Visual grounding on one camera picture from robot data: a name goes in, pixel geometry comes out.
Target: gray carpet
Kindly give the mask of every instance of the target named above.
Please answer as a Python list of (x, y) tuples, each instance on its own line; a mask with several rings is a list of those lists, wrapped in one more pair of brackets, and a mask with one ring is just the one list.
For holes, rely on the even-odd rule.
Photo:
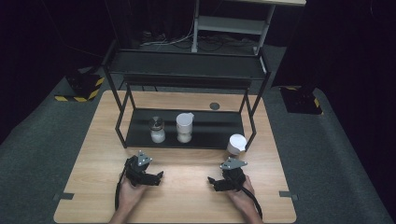
[[(146, 49), (187, 50), (173, 46)], [(265, 46), (265, 51), (274, 73), (263, 99), (290, 192), (298, 196), (293, 201), (296, 223), (393, 223), (326, 96), (315, 91), (323, 115), (288, 113), (278, 88), (269, 88), (285, 48)], [(251, 47), (225, 46), (216, 52), (250, 53)], [(120, 85), (121, 79), (114, 78), (116, 86)], [(73, 169), (100, 96), (109, 90), (105, 81), (92, 102), (54, 101), (53, 95), (66, 87), (62, 80), (0, 146), (1, 224), (54, 223), (57, 195), (63, 192)]]

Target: human hand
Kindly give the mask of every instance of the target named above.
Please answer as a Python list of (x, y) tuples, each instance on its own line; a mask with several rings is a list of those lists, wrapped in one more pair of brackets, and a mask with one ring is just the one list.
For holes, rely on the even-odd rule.
[(124, 176), (121, 180), (119, 209), (132, 211), (148, 187), (147, 185), (133, 186), (131, 181)]
[(128, 178), (123, 176), (120, 183), (119, 208), (108, 223), (125, 223), (148, 187), (147, 185), (137, 185), (135, 187)]
[[(251, 186), (250, 178), (248, 175), (245, 175), (246, 181), (243, 184), (243, 187), (250, 191), (254, 195), (254, 188)], [(227, 190), (227, 195), (230, 197), (231, 201), (239, 211), (243, 211), (244, 209), (249, 209), (250, 207), (254, 208), (254, 202), (251, 200), (244, 191), (242, 190)]]
[[(250, 178), (248, 175), (245, 175), (245, 177), (246, 180), (242, 186), (254, 195), (254, 188), (251, 185)], [(259, 213), (256, 211), (253, 200), (244, 191), (233, 189), (227, 190), (226, 193), (233, 201), (235, 207), (241, 212), (246, 223), (263, 223)]]

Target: black tape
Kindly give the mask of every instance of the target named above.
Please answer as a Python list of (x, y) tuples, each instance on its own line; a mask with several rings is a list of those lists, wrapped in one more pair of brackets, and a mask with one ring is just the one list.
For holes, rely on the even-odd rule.
[(279, 197), (281, 198), (291, 198), (293, 201), (298, 201), (297, 194), (291, 194), (289, 191), (280, 191)]
[(73, 200), (73, 197), (74, 197), (74, 193), (63, 193), (61, 195), (61, 199), (64, 200)]

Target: glass jar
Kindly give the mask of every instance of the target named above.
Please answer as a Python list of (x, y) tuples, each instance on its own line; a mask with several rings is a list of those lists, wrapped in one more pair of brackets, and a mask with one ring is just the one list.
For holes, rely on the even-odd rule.
[(165, 130), (163, 129), (163, 119), (160, 117), (152, 117), (148, 122), (151, 140), (154, 143), (161, 143), (165, 140)]

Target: wooden table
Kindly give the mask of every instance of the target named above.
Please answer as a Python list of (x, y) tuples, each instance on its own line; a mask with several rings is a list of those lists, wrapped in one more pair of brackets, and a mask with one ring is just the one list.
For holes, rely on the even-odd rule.
[[(134, 92), (137, 105), (144, 107), (238, 110), (241, 95), (175, 92)], [(131, 223), (241, 223), (239, 212), (224, 192), (215, 192), (207, 181), (222, 179), (219, 165), (228, 158), (226, 150), (144, 147), (124, 149), (114, 130), (120, 111), (111, 91), (104, 92), (92, 119), (76, 164), (54, 215), (58, 223), (107, 223), (114, 213), (114, 195), (126, 159), (143, 150), (153, 158), (149, 174), (164, 171), (160, 186), (149, 187), (134, 210)], [(132, 107), (128, 106), (121, 130), (127, 132)], [(248, 112), (242, 112), (245, 135), (250, 134)], [(244, 173), (250, 176), (267, 223), (291, 223), (296, 215), (277, 153), (271, 126), (261, 102), (255, 114), (257, 135), (249, 151), (239, 155), (247, 161)]]

